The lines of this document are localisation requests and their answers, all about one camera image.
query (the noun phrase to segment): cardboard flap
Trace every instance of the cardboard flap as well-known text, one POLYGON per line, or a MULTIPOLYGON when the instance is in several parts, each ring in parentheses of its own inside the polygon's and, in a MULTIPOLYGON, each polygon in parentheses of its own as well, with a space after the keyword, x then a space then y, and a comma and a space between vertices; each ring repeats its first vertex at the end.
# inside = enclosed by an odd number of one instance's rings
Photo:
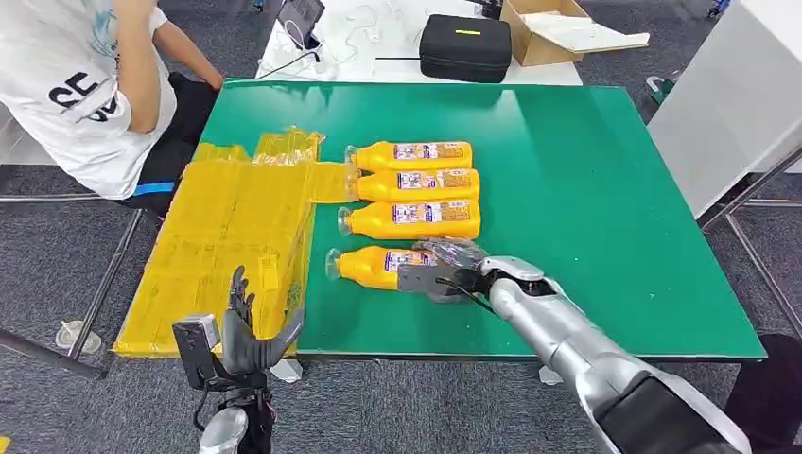
POLYGON ((577 54, 649 45, 649 33, 625 35, 595 24, 589 17, 564 16, 557 11, 523 14, 522 17, 532 33, 577 54))

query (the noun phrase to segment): silver robotic arm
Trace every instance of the silver robotic arm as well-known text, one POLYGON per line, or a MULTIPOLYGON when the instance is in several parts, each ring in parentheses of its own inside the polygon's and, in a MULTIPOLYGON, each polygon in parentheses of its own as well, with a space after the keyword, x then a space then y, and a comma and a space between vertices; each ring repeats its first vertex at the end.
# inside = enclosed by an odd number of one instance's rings
POLYGON ((484 295, 574 392, 609 452, 752 452, 743 432, 712 402, 679 376, 624 351, 534 265, 486 256, 460 240, 433 238, 416 248, 434 252, 445 265, 402 266, 399 289, 424 291, 436 301, 484 295))

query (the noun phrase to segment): bottle label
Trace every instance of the bottle label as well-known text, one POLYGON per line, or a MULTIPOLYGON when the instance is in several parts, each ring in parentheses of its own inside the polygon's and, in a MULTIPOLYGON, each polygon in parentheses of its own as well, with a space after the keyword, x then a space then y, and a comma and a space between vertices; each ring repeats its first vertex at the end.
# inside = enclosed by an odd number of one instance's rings
POLYGON ((398 189, 426 189, 459 187, 471 184, 466 170, 438 170, 436 172, 398 172, 398 189))
POLYGON ((462 150, 456 142, 425 142, 419 144, 395 144, 395 159, 461 158, 462 150))
POLYGON ((398 271, 399 265, 437 265, 437 257, 433 253, 417 251, 389 251, 384 257, 384 269, 398 271))
POLYGON ((471 213, 466 201, 397 203, 392 206, 392 221, 396 224, 466 220, 470 218, 471 213))

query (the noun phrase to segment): black zipper case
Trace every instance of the black zipper case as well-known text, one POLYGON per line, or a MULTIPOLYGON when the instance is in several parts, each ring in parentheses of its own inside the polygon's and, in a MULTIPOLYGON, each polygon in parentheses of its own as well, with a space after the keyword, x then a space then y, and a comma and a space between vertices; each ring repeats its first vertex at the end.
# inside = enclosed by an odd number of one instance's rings
POLYGON ((421 36, 421 72, 431 78, 501 82, 513 58, 510 25, 432 14, 421 36))

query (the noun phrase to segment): green tabletop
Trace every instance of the green tabletop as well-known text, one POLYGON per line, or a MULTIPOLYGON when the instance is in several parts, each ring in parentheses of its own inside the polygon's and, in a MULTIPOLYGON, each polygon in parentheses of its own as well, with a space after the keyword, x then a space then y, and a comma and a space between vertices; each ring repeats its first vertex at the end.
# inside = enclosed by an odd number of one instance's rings
MULTIPOLYGON (((229 81, 202 140, 253 153, 289 125, 325 135, 330 161, 379 140, 468 141, 486 251, 542 268, 636 355, 765 357, 622 88, 229 81)), ((338 208, 317 209, 299 355, 531 355, 476 305, 329 281, 332 247, 411 244, 340 236, 338 208)))

